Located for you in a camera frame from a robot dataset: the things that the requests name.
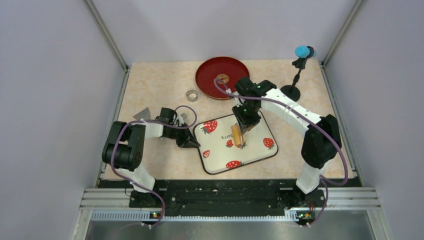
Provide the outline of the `wooden dough roller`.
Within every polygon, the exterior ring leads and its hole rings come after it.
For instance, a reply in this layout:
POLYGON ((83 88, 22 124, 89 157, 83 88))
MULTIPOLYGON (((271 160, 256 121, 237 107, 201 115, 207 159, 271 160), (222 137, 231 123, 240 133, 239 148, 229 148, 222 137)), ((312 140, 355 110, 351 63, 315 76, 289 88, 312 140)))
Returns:
POLYGON ((240 129, 237 123, 231 126, 231 133, 234 140, 234 145, 238 148, 241 148, 245 141, 243 134, 240 133, 240 129))

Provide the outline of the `strawberry print rectangular tray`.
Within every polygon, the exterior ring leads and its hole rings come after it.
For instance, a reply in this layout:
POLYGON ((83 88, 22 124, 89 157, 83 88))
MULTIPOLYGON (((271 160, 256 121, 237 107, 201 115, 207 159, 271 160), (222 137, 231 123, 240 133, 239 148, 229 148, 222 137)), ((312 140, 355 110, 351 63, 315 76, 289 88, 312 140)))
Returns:
POLYGON ((193 128, 193 136, 200 144, 198 153, 203 170, 216 175, 244 165, 275 156, 279 147, 265 120, 243 135, 244 142, 237 145, 231 126, 237 123, 233 114, 204 121, 193 128))

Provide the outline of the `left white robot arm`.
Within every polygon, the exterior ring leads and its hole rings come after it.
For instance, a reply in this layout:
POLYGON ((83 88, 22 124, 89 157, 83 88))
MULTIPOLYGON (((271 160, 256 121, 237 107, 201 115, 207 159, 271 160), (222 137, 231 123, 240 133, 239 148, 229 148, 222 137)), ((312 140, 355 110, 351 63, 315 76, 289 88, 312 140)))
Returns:
POLYGON ((160 202, 155 190, 156 179, 142 165, 144 144, 148 139, 174 140, 179 148, 199 148, 201 145, 190 132, 184 118, 176 109, 163 107, 155 119, 130 122, 114 121, 104 144, 101 159, 113 173, 127 180, 141 194, 141 200, 149 207, 160 202))

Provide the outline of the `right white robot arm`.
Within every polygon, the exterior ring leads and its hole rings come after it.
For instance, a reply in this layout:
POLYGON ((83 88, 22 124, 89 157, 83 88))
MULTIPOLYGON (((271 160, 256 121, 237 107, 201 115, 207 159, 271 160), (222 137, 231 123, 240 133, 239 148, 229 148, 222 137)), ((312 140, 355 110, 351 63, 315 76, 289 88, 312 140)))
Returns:
POLYGON ((259 110, 263 109, 278 116, 303 138, 301 156, 305 163, 295 183, 293 200, 299 206, 307 206, 314 198, 313 191, 320 184, 327 162, 336 155, 346 161, 338 120, 331 114, 321 116, 304 108, 268 80, 256 84, 243 77, 234 88, 236 105, 232 111, 242 134, 259 124, 259 110))

